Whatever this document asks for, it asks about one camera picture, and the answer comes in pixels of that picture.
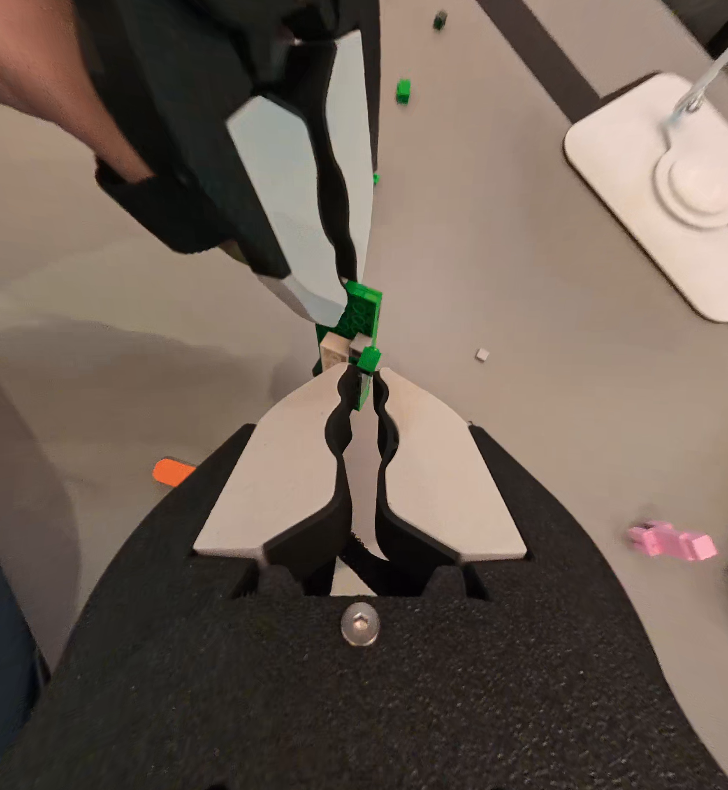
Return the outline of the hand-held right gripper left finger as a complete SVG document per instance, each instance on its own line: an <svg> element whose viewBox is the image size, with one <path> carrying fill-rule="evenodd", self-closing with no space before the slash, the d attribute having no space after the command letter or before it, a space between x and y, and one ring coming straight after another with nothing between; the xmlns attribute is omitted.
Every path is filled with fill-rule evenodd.
<svg viewBox="0 0 728 790"><path fill-rule="evenodd" d="M353 367L338 363L259 420L192 546L201 556L287 568L307 594L330 594L351 536L344 452Z"/></svg>

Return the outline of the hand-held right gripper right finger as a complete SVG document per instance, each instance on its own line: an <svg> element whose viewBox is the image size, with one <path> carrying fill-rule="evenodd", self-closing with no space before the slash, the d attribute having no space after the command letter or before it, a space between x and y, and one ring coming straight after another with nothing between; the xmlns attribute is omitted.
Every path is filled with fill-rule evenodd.
<svg viewBox="0 0 728 790"><path fill-rule="evenodd" d="M468 422L389 368L374 376L373 401L375 532L385 558L418 588L438 567L525 560L527 545Z"/></svg>

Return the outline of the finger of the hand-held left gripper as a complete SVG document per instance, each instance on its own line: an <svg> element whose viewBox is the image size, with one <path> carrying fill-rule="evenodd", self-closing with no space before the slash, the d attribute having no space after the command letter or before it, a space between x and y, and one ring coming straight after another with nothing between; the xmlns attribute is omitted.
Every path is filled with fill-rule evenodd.
<svg viewBox="0 0 728 790"><path fill-rule="evenodd" d="M227 119L276 250L237 242L253 275L291 311L335 326L355 274L348 196L329 137L326 96L336 44L293 44L281 74Z"/></svg>
<svg viewBox="0 0 728 790"><path fill-rule="evenodd" d="M361 282L369 245L374 181L365 62L359 30L336 41L326 96L326 120L332 153L348 196L347 230L355 252L355 274L348 278Z"/></svg>

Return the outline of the green and white brick assembly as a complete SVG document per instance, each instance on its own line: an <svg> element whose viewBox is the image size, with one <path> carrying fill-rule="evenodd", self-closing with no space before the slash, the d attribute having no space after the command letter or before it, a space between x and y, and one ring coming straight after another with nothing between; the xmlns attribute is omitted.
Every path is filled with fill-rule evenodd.
<svg viewBox="0 0 728 790"><path fill-rule="evenodd" d="M336 326L316 325L320 356L313 375L337 363L352 365L359 376L355 407L361 411L382 357L377 346L382 293L353 281L346 282L345 289L348 304Z"/></svg>

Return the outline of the grey desk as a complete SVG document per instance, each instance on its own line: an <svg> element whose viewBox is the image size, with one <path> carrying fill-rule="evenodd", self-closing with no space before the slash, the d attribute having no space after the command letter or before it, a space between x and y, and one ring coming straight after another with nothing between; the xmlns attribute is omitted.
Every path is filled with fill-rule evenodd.
<svg viewBox="0 0 728 790"><path fill-rule="evenodd" d="M728 773L728 326L695 315L567 165L566 113L506 29L477 2L381 6L378 343L596 541ZM163 494L152 465L205 459L318 351L244 266L152 239L93 165L0 107L0 563L50 665ZM627 531L650 520L719 553L648 557Z"/></svg>

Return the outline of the person's left hand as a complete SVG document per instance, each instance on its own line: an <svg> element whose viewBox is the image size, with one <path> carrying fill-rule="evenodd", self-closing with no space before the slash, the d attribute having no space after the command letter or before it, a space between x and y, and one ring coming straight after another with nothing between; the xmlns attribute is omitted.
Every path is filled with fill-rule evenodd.
<svg viewBox="0 0 728 790"><path fill-rule="evenodd" d="M153 175L95 91L72 2L0 1L0 105L63 129L127 183Z"/></svg>

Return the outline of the orange plastic piece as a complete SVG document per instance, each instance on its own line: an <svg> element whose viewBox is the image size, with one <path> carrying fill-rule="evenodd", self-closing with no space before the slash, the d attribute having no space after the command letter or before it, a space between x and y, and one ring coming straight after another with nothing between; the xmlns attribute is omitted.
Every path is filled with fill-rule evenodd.
<svg viewBox="0 0 728 790"><path fill-rule="evenodd" d="M152 469L152 479L169 488L176 488L196 469L195 465L176 458L159 459Z"/></svg>

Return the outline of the pink brick figure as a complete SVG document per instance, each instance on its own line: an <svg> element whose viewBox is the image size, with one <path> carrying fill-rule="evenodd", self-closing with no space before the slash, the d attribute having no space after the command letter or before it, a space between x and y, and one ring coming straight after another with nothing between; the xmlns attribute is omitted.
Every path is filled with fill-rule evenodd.
<svg viewBox="0 0 728 790"><path fill-rule="evenodd" d="M664 521L650 520L627 531L632 546L648 557L671 557L701 562L718 555L713 539L700 532L676 529Z"/></svg>

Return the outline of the white stand with metal rod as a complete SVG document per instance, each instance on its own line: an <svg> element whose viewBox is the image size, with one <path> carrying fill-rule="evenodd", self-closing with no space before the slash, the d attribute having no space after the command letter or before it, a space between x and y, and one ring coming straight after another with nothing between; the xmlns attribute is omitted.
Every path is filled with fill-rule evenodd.
<svg viewBox="0 0 728 790"><path fill-rule="evenodd" d="M661 73L573 124L568 163L701 317L728 323L728 121L695 83Z"/></svg>

